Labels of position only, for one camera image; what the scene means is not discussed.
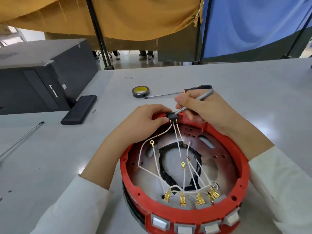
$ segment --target black and orange screwdriver handle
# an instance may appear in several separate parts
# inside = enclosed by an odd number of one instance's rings
[[[183,93],[185,94],[189,90],[212,90],[213,87],[211,85],[200,85],[198,87],[193,87],[190,89],[184,89]]]

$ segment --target lenovo logo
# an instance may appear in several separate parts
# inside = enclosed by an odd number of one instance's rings
[[[51,88],[51,90],[52,90],[52,92],[55,94],[55,96],[58,98],[58,96],[57,96],[57,94],[55,93],[55,91],[54,91],[54,89],[53,89],[53,87],[52,87],[52,85],[49,85],[50,86],[50,88]]]

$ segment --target roll of tape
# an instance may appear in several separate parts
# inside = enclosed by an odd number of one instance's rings
[[[137,86],[132,89],[132,95],[136,98],[144,98],[149,95],[149,87]]]

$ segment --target white button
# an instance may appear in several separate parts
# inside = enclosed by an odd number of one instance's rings
[[[231,227],[234,224],[236,224],[238,222],[238,220],[239,220],[238,213],[235,212],[227,218],[227,225]]]
[[[178,234],[193,234],[193,229],[190,227],[177,227]]]
[[[220,232],[219,225],[217,223],[213,225],[207,225],[205,226],[205,232],[206,234],[219,233]]]
[[[159,228],[160,230],[166,231],[167,223],[156,218],[156,217],[153,218],[153,224],[152,225],[156,228]]]

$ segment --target white sneaker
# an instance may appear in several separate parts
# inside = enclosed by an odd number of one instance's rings
[[[154,58],[154,54],[153,55],[147,55],[147,59],[148,60],[151,60],[151,59],[153,59]]]
[[[116,57],[116,60],[120,60],[120,53],[118,52],[118,56]]]
[[[141,56],[140,54],[140,57],[139,57],[139,60],[142,61],[142,60],[146,60],[147,59],[147,56]]]

